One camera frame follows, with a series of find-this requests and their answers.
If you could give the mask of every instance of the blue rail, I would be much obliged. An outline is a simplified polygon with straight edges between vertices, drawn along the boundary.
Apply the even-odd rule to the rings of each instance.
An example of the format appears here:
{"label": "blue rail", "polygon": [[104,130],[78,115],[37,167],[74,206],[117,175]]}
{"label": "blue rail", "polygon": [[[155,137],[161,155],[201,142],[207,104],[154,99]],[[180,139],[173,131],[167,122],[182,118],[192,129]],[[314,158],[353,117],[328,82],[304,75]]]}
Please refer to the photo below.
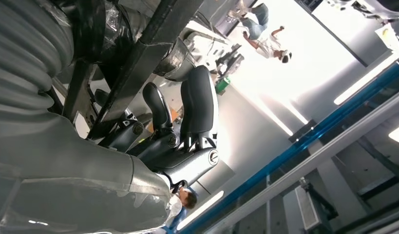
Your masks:
{"label": "blue rail", "polygon": [[363,88],[354,97],[345,102],[340,108],[330,114],[321,123],[314,127],[313,130],[305,134],[298,142],[295,142],[290,148],[285,150],[282,154],[273,159],[263,169],[254,174],[245,183],[240,185],[236,190],[227,195],[214,207],[207,212],[196,218],[193,222],[181,230],[182,234],[194,233],[201,224],[209,219],[215,219],[217,215],[229,204],[237,200],[245,192],[259,183],[266,176],[278,169],[283,163],[287,162],[290,158],[305,150],[312,142],[319,139],[326,132],[337,126],[349,114],[363,105],[363,103],[376,95],[382,88],[399,78],[399,66],[392,65],[384,71],[378,78],[372,81],[368,86]]}

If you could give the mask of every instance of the metal bracket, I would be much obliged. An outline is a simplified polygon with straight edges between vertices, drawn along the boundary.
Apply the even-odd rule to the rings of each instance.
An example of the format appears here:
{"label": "metal bracket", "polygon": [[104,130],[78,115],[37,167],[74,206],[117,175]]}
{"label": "metal bracket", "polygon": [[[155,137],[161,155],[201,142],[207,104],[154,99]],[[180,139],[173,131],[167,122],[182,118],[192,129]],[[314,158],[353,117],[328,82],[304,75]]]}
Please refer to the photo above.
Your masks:
{"label": "metal bracket", "polygon": [[95,98],[90,90],[89,82],[96,71],[95,64],[78,60],[73,71],[72,81],[67,91],[67,97],[63,108],[63,116],[74,125],[77,114],[81,113],[91,128],[97,117],[97,110],[93,103]]}
{"label": "metal bracket", "polygon": [[169,51],[203,0],[162,0],[142,37],[132,48],[89,138],[104,137]]}

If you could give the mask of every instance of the cable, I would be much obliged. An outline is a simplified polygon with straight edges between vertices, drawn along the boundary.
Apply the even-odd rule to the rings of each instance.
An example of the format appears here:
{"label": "cable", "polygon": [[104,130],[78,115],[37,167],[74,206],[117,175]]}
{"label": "cable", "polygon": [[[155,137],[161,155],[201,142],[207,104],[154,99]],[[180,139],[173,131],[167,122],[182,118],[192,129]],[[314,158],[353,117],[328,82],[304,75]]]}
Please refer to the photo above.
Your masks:
{"label": "cable", "polygon": [[[200,15],[209,23],[209,26],[211,27],[212,33],[215,34],[215,31],[214,31],[214,29],[213,29],[213,25],[212,25],[212,23],[211,23],[211,21],[210,21],[210,20],[212,19],[212,17],[215,15],[215,13],[214,13],[214,15],[212,15],[212,16],[210,17],[209,20],[208,20],[208,19],[204,16],[204,14],[202,14],[201,12],[197,11],[196,13],[197,13],[197,14],[200,14]],[[212,45],[211,45],[211,48],[209,49],[209,51],[208,51],[208,53],[207,53],[207,56],[208,56],[208,55],[210,54],[210,52],[212,51],[214,45],[215,45],[215,37],[212,36]]]}

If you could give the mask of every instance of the brown hair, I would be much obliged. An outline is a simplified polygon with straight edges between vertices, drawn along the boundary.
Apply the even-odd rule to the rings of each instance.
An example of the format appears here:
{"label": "brown hair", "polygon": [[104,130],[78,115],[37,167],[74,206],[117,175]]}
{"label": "brown hair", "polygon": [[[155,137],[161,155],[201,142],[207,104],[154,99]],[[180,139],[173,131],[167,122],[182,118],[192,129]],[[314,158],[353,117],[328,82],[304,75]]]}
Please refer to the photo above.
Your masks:
{"label": "brown hair", "polygon": [[185,207],[187,209],[193,209],[197,202],[198,202],[198,199],[196,198],[196,195],[193,194],[192,192],[189,192],[187,199],[186,199]]}

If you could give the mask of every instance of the green object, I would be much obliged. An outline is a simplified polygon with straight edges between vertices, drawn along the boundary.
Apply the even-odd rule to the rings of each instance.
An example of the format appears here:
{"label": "green object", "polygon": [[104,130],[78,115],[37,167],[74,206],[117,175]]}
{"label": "green object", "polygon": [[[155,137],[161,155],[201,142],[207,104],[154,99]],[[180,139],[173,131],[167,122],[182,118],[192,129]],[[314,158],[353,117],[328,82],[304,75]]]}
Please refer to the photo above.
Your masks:
{"label": "green object", "polygon": [[221,79],[216,85],[215,85],[215,91],[217,94],[223,93],[225,88],[228,87],[228,85],[231,84],[231,80],[228,77],[225,77]]}

